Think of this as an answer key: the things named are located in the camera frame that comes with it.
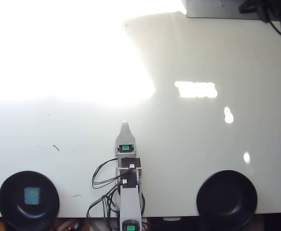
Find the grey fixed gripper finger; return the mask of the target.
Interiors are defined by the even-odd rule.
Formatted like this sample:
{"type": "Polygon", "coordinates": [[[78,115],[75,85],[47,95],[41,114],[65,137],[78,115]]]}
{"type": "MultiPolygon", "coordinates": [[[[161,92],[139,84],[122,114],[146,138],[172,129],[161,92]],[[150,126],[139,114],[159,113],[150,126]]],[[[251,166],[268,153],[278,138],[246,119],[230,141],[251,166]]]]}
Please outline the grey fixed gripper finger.
{"type": "Polygon", "coordinates": [[[127,121],[123,121],[121,125],[120,133],[116,138],[116,144],[135,144],[135,137],[127,121]]]}

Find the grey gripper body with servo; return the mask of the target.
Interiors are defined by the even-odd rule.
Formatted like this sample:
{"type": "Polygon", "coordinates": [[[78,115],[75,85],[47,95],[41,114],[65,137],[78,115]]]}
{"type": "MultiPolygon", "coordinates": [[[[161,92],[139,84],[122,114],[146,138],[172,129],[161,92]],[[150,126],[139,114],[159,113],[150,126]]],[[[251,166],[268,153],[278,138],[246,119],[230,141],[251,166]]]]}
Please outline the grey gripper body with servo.
{"type": "Polygon", "coordinates": [[[118,144],[115,149],[116,157],[136,157],[135,144],[118,144]]]}

